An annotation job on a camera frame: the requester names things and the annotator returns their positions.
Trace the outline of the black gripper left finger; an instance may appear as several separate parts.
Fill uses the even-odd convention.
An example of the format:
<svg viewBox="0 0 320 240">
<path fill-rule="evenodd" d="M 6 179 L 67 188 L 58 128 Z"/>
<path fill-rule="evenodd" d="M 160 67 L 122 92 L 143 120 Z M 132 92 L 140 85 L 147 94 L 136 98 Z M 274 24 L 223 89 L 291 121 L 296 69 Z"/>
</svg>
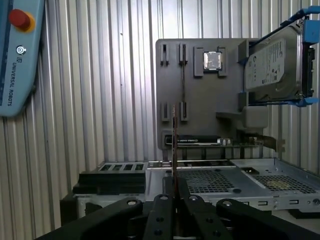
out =
<svg viewBox="0 0 320 240">
<path fill-rule="evenodd" d="M 162 179 L 152 202 L 127 197 L 41 236 L 42 240 L 171 240 L 174 236 L 174 184 Z"/>
</svg>

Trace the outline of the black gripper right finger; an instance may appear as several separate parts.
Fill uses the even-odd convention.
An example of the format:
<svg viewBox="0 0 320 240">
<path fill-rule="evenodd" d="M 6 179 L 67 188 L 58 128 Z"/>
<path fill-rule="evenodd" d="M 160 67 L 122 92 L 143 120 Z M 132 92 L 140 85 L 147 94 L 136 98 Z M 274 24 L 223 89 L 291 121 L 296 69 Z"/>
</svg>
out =
<svg viewBox="0 0 320 240">
<path fill-rule="evenodd" d="M 320 235 L 240 201 L 223 198 L 215 206 L 190 194 L 177 178 L 177 194 L 204 240 L 318 240 Z"/>
</svg>

